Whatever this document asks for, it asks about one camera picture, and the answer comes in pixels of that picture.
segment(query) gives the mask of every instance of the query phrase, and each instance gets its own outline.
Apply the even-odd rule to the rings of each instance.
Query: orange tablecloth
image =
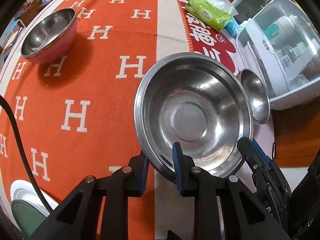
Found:
[[[108,176],[140,153],[133,101],[143,74],[157,60],[190,51],[217,59],[235,74],[243,68],[230,36],[183,10],[187,1],[55,0],[23,33],[2,71],[0,93],[15,113],[39,186],[57,202],[85,176]],[[36,22],[65,7],[78,14],[69,51],[45,65],[20,57],[23,37]],[[12,217],[10,186],[28,177],[4,111],[0,134],[0,197]],[[149,169],[144,196],[129,199],[130,239],[154,239],[155,224],[161,224],[155,217],[154,188],[161,186],[155,178]]]

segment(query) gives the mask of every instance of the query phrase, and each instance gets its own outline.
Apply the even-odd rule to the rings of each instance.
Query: clear plastic lid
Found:
[[[246,67],[276,98],[320,81],[320,39],[307,15],[290,0],[272,0],[236,38]]]

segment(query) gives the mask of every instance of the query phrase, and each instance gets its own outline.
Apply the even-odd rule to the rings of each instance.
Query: table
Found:
[[[273,112],[279,166],[309,166],[314,160],[320,148],[319,105],[320,97],[307,104]]]
[[[0,93],[9,102],[27,158],[40,186],[60,202],[85,176],[110,175],[140,152],[133,101],[143,74],[178,52],[212,57],[235,75],[244,65],[235,41],[183,10],[188,0],[54,0],[19,37],[0,74]],[[52,11],[78,14],[70,50],[50,64],[20,56],[26,34]],[[272,118],[254,137],[271,155]],[[10,186],[28,181],[9,120],[0,115],[0,204],[12,218]],[[245,164],[237,175],[254,191]],[[188,239],[193,199],[153,168],[141,199],[129,199],[129,239],[164,239],[168,229]]]

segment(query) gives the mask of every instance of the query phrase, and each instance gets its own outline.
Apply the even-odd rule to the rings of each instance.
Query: stainless steel bowl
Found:
[[[77,14],[73,8],[65,8],[41,20],[27,35],[21,55],[25,59],[34,58],[51,47],[76,22]]]
[[[243,69],[237,78],[248,95],[253,118],[258,123],[265,124],[270,117],[270,102],[267,90],[260,78],[247,68]]]
[[[154,64],[135,97],[134,123],[151,164],[175,181],[172,144],[210,174],[226,177],[242,165],[236,143],[252,138],[249,99],[222,64],[195,53],[178,53]]]

